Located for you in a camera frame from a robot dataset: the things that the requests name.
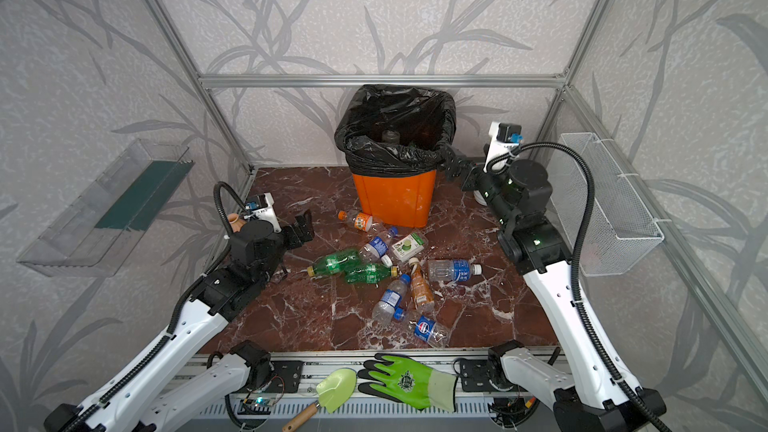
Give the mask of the white green lime drink bottle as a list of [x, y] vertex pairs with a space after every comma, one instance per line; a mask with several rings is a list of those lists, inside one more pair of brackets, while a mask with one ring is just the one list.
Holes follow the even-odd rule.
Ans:
[[428, 245], [428, 240], [423, 233], [413, 231], [393, 243], [390, 256], [396, 264], [407, 263], [411, 258], [421, 253]]

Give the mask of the orange cap bottle near bin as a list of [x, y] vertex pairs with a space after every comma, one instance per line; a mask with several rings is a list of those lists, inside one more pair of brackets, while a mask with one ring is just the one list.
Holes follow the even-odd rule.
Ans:
[[379, 219], [358, 210], [339, 211], [337, 218], [348, 227], [368, 234], [379, 234], [385, 229], [385, 225]]

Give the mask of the peach ceramic vase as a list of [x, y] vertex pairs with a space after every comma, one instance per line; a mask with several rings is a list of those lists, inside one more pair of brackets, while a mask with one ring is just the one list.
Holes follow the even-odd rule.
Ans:
[[246, 224], [246, 220], [237, 213], [231, 213], [227, 215], [229, 225], [234, 233], [239, 232]]

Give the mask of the amber tea bottle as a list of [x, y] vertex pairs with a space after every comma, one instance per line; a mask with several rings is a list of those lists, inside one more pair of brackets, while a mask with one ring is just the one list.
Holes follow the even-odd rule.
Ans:
[[432, 313], [435, 308], [435, 299], [428, 281], [423, 275], [421, 263], [418, 258], [408, 260], [411, 277], [412, 298], [415, 308], [423, 313]]

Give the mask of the dark green Sprite bottle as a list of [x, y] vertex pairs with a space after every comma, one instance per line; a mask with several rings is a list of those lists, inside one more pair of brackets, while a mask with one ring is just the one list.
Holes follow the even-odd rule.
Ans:
[[307, 268], [310, 277], [330, 276], [349, 272], [362, 264], [359, 252], [348, 248], [325, 255]]

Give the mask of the black bin liner bag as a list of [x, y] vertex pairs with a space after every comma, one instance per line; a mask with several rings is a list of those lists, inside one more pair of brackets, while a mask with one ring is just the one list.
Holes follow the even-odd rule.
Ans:
[[352, 173], [402, 178], [437, 169], [455, 134], [456, 104], [450, 93], [366, 84], [352, 96], [334, 141]]

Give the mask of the blue cap water bottle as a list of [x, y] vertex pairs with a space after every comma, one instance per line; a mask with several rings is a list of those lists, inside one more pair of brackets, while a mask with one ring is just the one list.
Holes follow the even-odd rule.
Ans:
[[388, 286], [373, 309], [372, 318], [376, 325], [384, 327], [404, 319], [410, 284], [411, 278], [405, 274]]

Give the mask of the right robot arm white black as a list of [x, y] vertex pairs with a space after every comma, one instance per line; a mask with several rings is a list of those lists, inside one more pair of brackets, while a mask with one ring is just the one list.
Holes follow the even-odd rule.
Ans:
[[637, 431], [652, 425], [667, 430], [660, 393], [640, 385], [613, 347], [580, 279], [581, 253], [595, 206], [595, 182], [586, 161], [556, 143], [548, 148], [573, 159], [586, 183], [583, 215], [573, 245], [567, 245], [545, 215], [552, 187], [546, 169], [521, 158], [516, 147], [481, 167], [443, 146], [442, 168], [464, 191], [479, 192], [500, 224], [497, 238], [505, 256], [540, 302], [566, 354], [570, 374], [509, 342], [490, 354], [502, 377], [549, 408], [563, 431]]

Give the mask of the small green soda bottle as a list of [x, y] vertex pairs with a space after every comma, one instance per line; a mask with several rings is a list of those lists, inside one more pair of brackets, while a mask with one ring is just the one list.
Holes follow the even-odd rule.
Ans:
[[396, 266], [387, 267], [382, 263], [363, 264], [344, 273], [348, 284], [378, 284], [389, 278], [398, 276]]

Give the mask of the white pot with flowers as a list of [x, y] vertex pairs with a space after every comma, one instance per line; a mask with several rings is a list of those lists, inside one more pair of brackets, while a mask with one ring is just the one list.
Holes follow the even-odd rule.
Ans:
[[482, 193], [481, 193], [479, 190], [475, 190], [475, 191], [473, 192], [473, 195], [474, 195], [474, 198], [475, 198], [475, 200], [476, 200], [476, 202], [477, 202], [478, 204], [480, 204], [481, 206], [484, 206], [484, 207], [486, 207], [486, 206], [487, 206], [487, 202], [486, 202], [486, 200], [484, 199], [484, 196], [483, 196], [483, 194], [482, 194]]

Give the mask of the light green garden trowel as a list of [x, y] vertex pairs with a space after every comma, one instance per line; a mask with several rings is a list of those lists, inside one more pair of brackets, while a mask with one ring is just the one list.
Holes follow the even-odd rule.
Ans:
[[357, 372], [351, 368], [340, 368], [328, 375], [316, 387], [317, 400], [305, 407], [293, 417], [285, 426], [283, 432], [292, 432], [299, 429], [321, 408], [332, 413], [345, 404], [356, 389]]

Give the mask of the crushed Pepsi bottle front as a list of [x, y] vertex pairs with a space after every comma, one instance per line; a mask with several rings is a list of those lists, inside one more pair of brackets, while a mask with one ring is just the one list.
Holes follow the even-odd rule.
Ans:
[[408, 331], [417, 339], [433, 348], [447, 348], [450, 342], [450, 330], [428, 314], [417, 310], [395, 310], [393, 319], [406, 325]]

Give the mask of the orange trash bin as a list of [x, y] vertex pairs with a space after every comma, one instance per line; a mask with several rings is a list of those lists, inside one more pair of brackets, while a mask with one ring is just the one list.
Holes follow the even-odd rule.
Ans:
[[423, 228], [427, 225], [437, 171], [409, 177], [353, 174], [362, 211], [386, 224]]

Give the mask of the clear acrylic wall shelf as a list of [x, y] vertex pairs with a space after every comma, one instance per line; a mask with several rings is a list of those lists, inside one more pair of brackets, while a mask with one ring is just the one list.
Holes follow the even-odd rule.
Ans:
[[112, 277], [194, 166], [189, 147], [134, 140], [18, 257], [47, 277]]

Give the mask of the blue label water bottle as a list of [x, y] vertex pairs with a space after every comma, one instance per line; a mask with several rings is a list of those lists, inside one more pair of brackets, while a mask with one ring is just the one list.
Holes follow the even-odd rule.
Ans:
[[429, 280], [433, 282], [466, 282], [482, 274], [482, 266], [464, 259], [436, 259], [427, 261]]

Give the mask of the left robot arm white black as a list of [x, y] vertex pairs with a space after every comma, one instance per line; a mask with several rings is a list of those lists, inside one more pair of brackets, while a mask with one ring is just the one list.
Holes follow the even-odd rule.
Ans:
[[216, 398], [267, 379], [267, 353], [245, 342], [171, 391], [189, 359], [268, 286], [284, 254], [314, 237], [312, 214], [277, 229], [276, 219], [248, 221], [230, 236], [230, 259], [201, 275], [180, 297], [168, 326], [113, 379], [80, 404], [61, 404], [47, 431], [176, 431]]

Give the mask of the small circuit board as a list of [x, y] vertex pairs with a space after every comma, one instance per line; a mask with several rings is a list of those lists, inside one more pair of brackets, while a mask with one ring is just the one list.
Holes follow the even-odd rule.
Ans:
[[270, 415], [276, 410], [281, 401], [281, 395], [257, 396], [248, 395], [240, 401], [238, 413], [246, 416]]

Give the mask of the green work glove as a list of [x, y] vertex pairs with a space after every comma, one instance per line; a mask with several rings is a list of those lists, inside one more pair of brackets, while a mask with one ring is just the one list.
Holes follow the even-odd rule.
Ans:
[[429, 367], [413, 358], [377, 353], [357, 372], [358, 391], [385, 400], [403, 403], [417, 410], [435, 407], [456, 411], [458, 377]]

